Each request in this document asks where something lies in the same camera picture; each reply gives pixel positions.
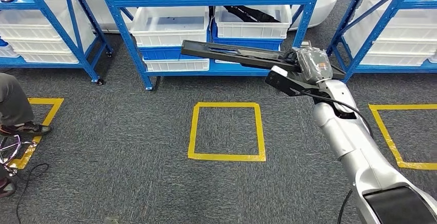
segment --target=black cable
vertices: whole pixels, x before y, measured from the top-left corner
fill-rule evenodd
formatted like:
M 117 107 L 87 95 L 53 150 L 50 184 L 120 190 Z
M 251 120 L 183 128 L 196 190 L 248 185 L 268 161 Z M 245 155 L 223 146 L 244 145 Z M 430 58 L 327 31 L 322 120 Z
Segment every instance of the black cable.
M 33 178 L 31 178 L 30 176 L 32 176 L 33 171 L 35 169 L 37 169 L 38 167 L 40 167 L 40 166 L 45 166 L 45 169 L 42 172 L 40 172 L 38 175 L 36 175 Z M 32 180 L 37 179 L 41 175 L 43 175 L 43 173 L 45 173 L 48 170 L 48 167 L 49 167 L 49 165 L 47 163 L 41 163 L 39 165 L 36 165 L 36 166 L 32 167 L 32 169 L 30 170 L 29 174 L 27 175 L 27 179 L 23 179 L 22 177 L 20 177 L 20 175 L 18 175 L 18 173 L 15 174 L 19 179 L 21 179 L 22 181 L 26 182 L 26 186 L 24 187 L 23 193 L 21 193 L 20 199 L 18 200 L 18 203 L 16 204 L 16 209 L 15 209 L 16 218 L 18 219 L 18 223 L 19 224 L 21 224 L 21 219 L 20 219 L 20 216 L 18 214 L 18 208 L 20 207 L 20 202 L 21 202 L 21 199 L 24 196 L 24 193 L 26 193 L 26 190 L 29 187 L 29 183 Z
M 306 93 L 306 92 L 304 92 L 304 91 L 299 91 L 299 92 L 300 92 L 301 94 L 304 94 L 304 95 L 307 95 L 307 96 L 310 96 L 310 97 L 313 97 L 313 98 L 316 98 L 316 99 L 321 99 L 321 100 L 324 100 L 324 101 L 337 103 L 337 104 L 339 104 L 339 105 L 345 106 L 345 107 L 347 107 L 347 108 L 353 110 L 354 112 L 356 112 L 356 113 L 357 113 L 357 114 L 358 114 L 358 115 L 363 119 L 364 123 L 365 123 L 366 126 L 367 126 L 367 129 L 368 129 L 368 131 L 369 131 L 370 136 L 371 136 L 373 139 L 375 139 L 375 138 L 373 137 L 373 131 L 372 131 L 372 129 L 370 128 L 370 125 L 369 125 L 368 121 L 367 121 L 366 118 L 365 118 L 365 117 L 360 113 L 360 111 L 358 111 L 356 108 L 353 108 L 353 107 L 351 107 L 350 105 L 348 105 L 348 104 L 346 104 L 346 103 L 343 103 L 343 102 L 341 102 L 341 101 L 335 100 L 335 99 L 331 99 L 331 98 L 327 98 L 327 97 L 322 97 L 322 96 L 318 96 L 318 95 L 315 95 L 315 94 Z
M 352 189 L 349 190 L 346 197 L 343 200 L 342 207 L 340 208 L 339 217 L 337 218 L 337 224 L 341 224 L 341 217 L 343 216 L 344 207 L 346 206 L 347 200 L 352 195 Z

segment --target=gray carpet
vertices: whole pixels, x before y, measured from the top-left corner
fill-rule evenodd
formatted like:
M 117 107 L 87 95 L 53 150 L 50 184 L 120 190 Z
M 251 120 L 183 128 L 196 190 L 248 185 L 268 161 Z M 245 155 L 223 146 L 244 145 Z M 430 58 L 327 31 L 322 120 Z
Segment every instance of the gray carpet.
M 346 7 L 347 1 L 339 0 L 327 21 L 308 30 L 307 39 L 326 48 Z M 82 70 L 8 72 L 31 97 L 65 98 L 54 131 L 27 166 L 51 167 L 23 197 L 23 224 L 336 222 L 349 187 L 314 125 L 311 99 L 288 98 L 262 78 L 250 77 L 164 77 L 158 91 L 147 92 L 120 37 L 108 37 L 115 55 L 102 57 L 98 65 L 104 86 L 91 84 Z M 367 105 L 436 103 L 436 85 L 431 74 L 355 75 L 348 83 L 393 165 Z M 258 103 L 267 161 L 188 159 L 191 117 L 199 101 Z M 36 108 L 39 118 L 45 112 Z M 436 114 L 381 116 L 406 160 L 435 162 Z M 411 123 L 415 115 L 420 123 Z M 202 109 L 196 152 L 255 154 L 254 132 L 250 109 Z M 435 171 L 400 171 L 437 197 Z M 23 188 L 18 182 L 15 195 L 0 199 L 0 223 L 16 223 Z M 343 223 L 358 223 L 351 203 Z

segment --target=shoe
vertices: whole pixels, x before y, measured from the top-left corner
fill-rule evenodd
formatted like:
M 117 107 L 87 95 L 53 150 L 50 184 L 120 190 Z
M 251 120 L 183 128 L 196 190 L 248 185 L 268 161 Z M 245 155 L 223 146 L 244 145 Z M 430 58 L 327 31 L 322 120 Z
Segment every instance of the shoe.
M 44 135 L 51 131 L 49 126 L 36 125 L 32 121 L 25 122 L 21 126 L 0 126 L 0 134 L 3 136 L 13 136 L 13 135 Z
M 15 185 L 10 179 L 8 178 L 0 179 L 0 198 L 8 197 L 12 195 L 14 192 L 15 192 Z

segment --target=yellow floor tape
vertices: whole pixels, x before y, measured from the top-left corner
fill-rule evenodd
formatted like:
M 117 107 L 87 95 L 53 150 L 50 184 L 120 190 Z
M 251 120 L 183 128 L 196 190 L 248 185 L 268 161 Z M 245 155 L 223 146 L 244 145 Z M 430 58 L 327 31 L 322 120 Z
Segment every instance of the yellow floor tape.
M 216 153 L 195 153 L 197 123 L 199 120 L 200 107 L 220 108 L 251 108 L 255 109 L 255 124 L 257 128 L 258 154 L 216 154 Z M 191 121 L 190 143 L 188 145 L 188 158 L 196 160 L 215 161 L 265 161 L 264 134 L 262 132 L 261 110 L 259 104 L 253 102 L 198 102 L 194 106 L 193 118 Z
M 381 130 L 382 135 L 385 138 L 385 142 L 389 146 L 396 159 L 396 163 L 399 167 L 411 168 L 411 169 L 422 169 L 422 170 L 437 170 L 437 163 L 426 163 L 426 162 L 405 162 L 402 156 L 397 150 L 395 143 L 387 131 L 387 128 L 382 122 L 381 116 L 378 110 L 431 110 L 437 109 L 437 104 L 423 104 L 423 105 L 369 105 L 370 110 L 375 117 L 376 123 Z
M 58 112 L 59 107 L 61 107 L 63 98 L 29 98 L 29 102 L 32 105 L 52 105 L 52 108 L 48 112 L 45 117 L 42 125 L 50 125 L 55 116 L 56 112 Z M 32 140 L 34 143 L 38 144 L 41 141 L 41 136 L 35 136 Z M 35 151 L 35 146 L 29 146 L 24 152 L 23 156 L 20 159 L 13 159 L 8 163 L 9 167 L 24 169 L 26 164 L 29 162 L 30 157 L 32 157 L 33 152 Z

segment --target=white plastic bin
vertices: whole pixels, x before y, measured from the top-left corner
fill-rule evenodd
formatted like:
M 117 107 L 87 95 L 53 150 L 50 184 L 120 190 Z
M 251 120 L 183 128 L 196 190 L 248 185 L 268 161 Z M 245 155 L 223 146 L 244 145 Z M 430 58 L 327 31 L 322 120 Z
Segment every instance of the white plastic bin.
M 377 4 L 380 0 L 363 0 L 360 7 L 355 12 L 355 18 L 358 18 L 370 7 Z M 366 16 L 350 30 L 360 27 L 365 38 L 380 20 L 385 9 L 391 1 L 386 2 L 377 10 Z M 380 40 L 402 39 L 402 40 L 435 40 L 437 41 L 437 10 L 432 9 L 405 9 L 399 10 L 396 15 L 390 19 L 385 29 L 380 34 Z
M 73 28 L 66 0 L 45 0 L 65 30 Z M 90 28 L 88 19 L 73 0 L 79 30 Z M 0 36 L 7 39 L 58 39 L 58 32 L 53 28 L 40 10 L 2 10 L 0 11 Z
M 363 36 L 362 27 L 350 29 L 343 36 L 352 56 L 355 56 L 366 39 Z M 437 40 L 377 39 L 372 43 L 368 53 L 432 54 L 436 49 Z
M 29 63 L 79 63 L 72 52 L 65 53 L 62 51 L 53 52 L 34 52 L 34 51 L 16 51 L 23 56 L 24 60 Z
M 406 55 L 406 54 L 383 54 L 367 53 L 360 64 L 390 65 L 390 66 L 421 66 L 430 58 L 427 54 Z
M 434 54 L 429 58 L 429 61 L 431 63 L 437 63 L 437 50 L 434 52 Z
M 292 14 L 290 5 L 247 6 L 258 9 L 273 16 L 280 23 L 274 22 L 243 22 L 240 18 L 229 13 L 225 7 L 215 8 L 215 22 L 217 23 L 219 38 L 264 38 L 285 39 L 291 24 Z
M 17 58 L 19 56 L 14 52 L 11 45 L 0 46 L 0 58 Z
M 209 59 L 144 60 L 149 72 L 208 71 Z
M 80 40 L 82 42 L 82 47 L 84 51 L 90 47 L 95 39 L 95 34 L 92 32 L 91 27 L 83 29 L 79 31 Z M 68 31 L 68 34 L 74 41 L 74 44 L 77 45 L 76 36 L 74 35 L 74 31 Z M 63 51 L 63 52 L 71 52 L 67 44 L 63 39 L 33 39 L 33 40 L 23 40 L 23 39 L 5 39 L 15 50 L 25 50 L 25 51 Z
M 137 46 L 181 46 L 184 40 L 206 42 L 208 7 L 142 7 L 130 32 Z

